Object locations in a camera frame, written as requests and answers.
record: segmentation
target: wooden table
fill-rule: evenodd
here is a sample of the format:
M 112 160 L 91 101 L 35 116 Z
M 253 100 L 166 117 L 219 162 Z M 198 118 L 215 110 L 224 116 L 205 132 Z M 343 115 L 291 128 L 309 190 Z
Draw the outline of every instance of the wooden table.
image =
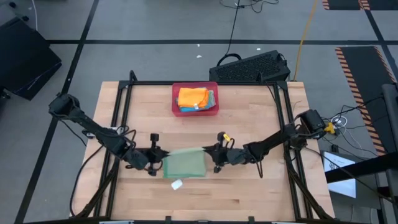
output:
M 102 126 L 110 126 L 117 86 L 118 82 L 102 84 L 93 118 Z M 235 138 L 235 147 L 241 147 L 280 130 L 274 100 L 265 86 L 219 86 L 220 110 L 209 117 L 175 117 L 171 112 L 171 92 L 167 85 L 133 86 L 127 125 L 137 130 L 137 147 L 150 146 L 150 133 L 159 133 L 158 145 L 173 151 L 213 145 L 220 131 L 226 131 Z M 282 91 L 280 94 L 284 106 Z M 289 83 L 289 95 L 294 115 L 308 109 L 303 83 Z M 284 117 L 287 121 L 285 106 Z M 97 140 L 88 140 L 85 159 L 99 146 Z M 315 140 L 308 141 L 308 147 L 318 150 Z M 98 188 L 104 153 L 102 150 L 96 155 L 81 173 L 73 200 L 75 212 L 82 210 Z M 170 186 L 173 179 L 162 178 L 162 170 L 157 177 L 151 177 L 143 170 L 125 169 L 126 163 L 121 162 L 112 219 L 164 220 L 171 216 L 172 220 L 247 221 L 248 216 L 254 216 L 256 221 L 294 221 L 282 153 L 283 147 L 278 146 L 264 158 L 263 179 L 259 178 L 255 164 L 225 166 L 214 174 L 214 163 L 206 155 L 206 177 L 183 179 L 178 190 Z M 334 216 L 320 156 L 302 150 L 302 159 L 309 191 Z M 297 192 L 305 217 L 302 194 L 298 188 Z M 105 193 L 101 214 L 107 199 Z

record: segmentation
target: orange cloth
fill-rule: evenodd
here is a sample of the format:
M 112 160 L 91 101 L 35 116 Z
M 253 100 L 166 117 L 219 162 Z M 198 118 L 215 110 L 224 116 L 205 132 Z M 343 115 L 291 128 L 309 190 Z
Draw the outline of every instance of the orange cloth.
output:
M 178 93 L 178 106 L 204 108 L 209 99 L 209 91 L 206 88 L 181 88 Z

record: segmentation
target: red plastic container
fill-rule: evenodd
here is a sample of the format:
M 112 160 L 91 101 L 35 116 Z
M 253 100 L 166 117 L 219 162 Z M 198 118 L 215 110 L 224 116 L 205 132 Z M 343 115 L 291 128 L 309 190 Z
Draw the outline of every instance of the red plastic container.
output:
M 178 98 L 178 93 L 181 88 L 207 88 L 208 90 L 214 91 L 214 98 L 216 100 L 216 105 L 208 110 L 203 111 L 192 111 L 192 112 L 181 112 L 175 99 Z M 172 112 L 175 116 L 214 116 L 218 113 L 220 108 L 218 102 L 218 88 L 217 82 L 196 82 L 196 83 L 174 83 L 172 87 Z

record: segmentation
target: green cloth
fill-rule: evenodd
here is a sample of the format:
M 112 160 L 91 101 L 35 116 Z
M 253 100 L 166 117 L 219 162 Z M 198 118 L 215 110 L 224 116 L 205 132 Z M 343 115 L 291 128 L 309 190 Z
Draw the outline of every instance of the green cloth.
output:
M 163 163 L 163 178 L 206 176 L 205 152 L 201 147 L 172 151 Z

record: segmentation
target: yellow clip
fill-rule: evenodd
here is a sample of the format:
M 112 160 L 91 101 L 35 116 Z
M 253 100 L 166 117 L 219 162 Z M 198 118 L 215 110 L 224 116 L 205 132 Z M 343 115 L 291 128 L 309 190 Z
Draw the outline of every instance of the yellow clip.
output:
M 225 138 L 226 141 L 230 141 L 231 140 L 231 138 L 227 134 L 224 134 L 223 137 Z
M 329 132 L 330 134 L 335 134 L 335 127 L 333 127 L 333 124 L 331 122 L 328 123 L 328 126 L 325 128 L 326 132 Z

